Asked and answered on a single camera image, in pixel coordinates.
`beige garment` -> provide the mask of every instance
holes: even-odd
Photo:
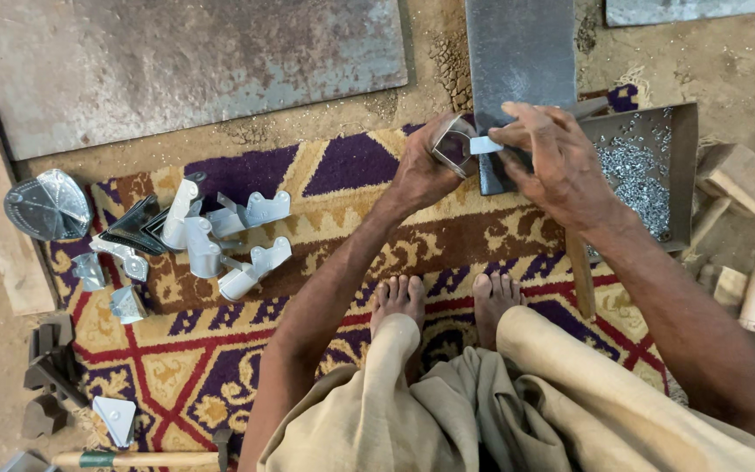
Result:
[[[257,469],[477,470],[483,443],[503,471],[755,470],[754,436],[672,402],[525,306],[503,315],[499,353],[466,348],[407,387],[418,343],[411,318],[387,316],[365,368],[317,382]]]

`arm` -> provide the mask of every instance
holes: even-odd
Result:
[[[407,217],[454,191],[462,180],[428,152],[439,115],[407,139],[398,173],[346,242],[290,301],[261,356],[258,389],[246,426],[238,470],[255,464],[278,424],[309,392],[322,354],[383,244]]]
[[[755,347],[748,334],[613,194],[596,151],[569,113],[507,102],[519,119],[492,139],[533,152],[535,174],[506,157],[521,191],[598,250],[643,313],[689,405],[755,435]]]

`foot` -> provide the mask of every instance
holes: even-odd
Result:
[[[377,285],[372,298],[372,321],[369,322],[372,340],[383,318],[394,313],[403,313],[413,318],[421,333],[425,324],[425,285],[419,277],[401,275]],[[418,381],[420,363],[421,347],[419,346],[415,354],[407,361],[405,372],[408,385]]]
[[[497,325],[506,310],[512,306],[526,306],[526,296],[520,293],[520,284],[509,274],[497,272],[488,276],[479,274],[471,291],[474,294],[474,317],[482,348],[497,350]]]

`green tape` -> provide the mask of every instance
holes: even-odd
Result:
[[[112,467],[115,459],[112,451],[89,451],[80,455],[80,467]]]

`patterned rug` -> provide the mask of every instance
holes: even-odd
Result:
[[[266,340],[290,296],[361,222],[392,180],[406,137],[416,129],[385,129],[305,142],[237,157],[203,160],[184,168],[113,178],[91,185],[96,218],[91,234],[112,224],[150,193],[169,206],[183,175],[208,173],[201,184],[204,211],[216,208],[218,191],[237,203],[260,191],[285,190],[293,216],[239,233],[246,250],[270,247],[278,236],[293,258],[239,303],[217,291],[216,279],[198,279],[185,253],[145,256],[150,263],[142,298],[152,315],[121,326],[111,316],[111,288],[84,292],[71,259],[88,252],[90,238],[48,245],[55,280],[76,324],[76,352],[89,396],[128,399],[139,407],[131,450],[216,450],[211,435],[231,427],[234,450],[253,404],[257,367]],[[118,260],[101,254],[115,288],[129,285]],[[563,230],[525,198],[481,197],[471,178],[434,208],[407,220],[375,259],[317,372],[344,363],[362,365],[369,346],[367,302],[379,281],[418,274],[427,289],[425,367],[456,356],[477,342],[471,283],[480,272],[507,271],[523,284],[530,306],[610,359],[665,392],[665,368],[637,308],[604,264],[594,267],[598,317],[582,322],[575,309]],[[100,446],[110,447],[96,419]]]

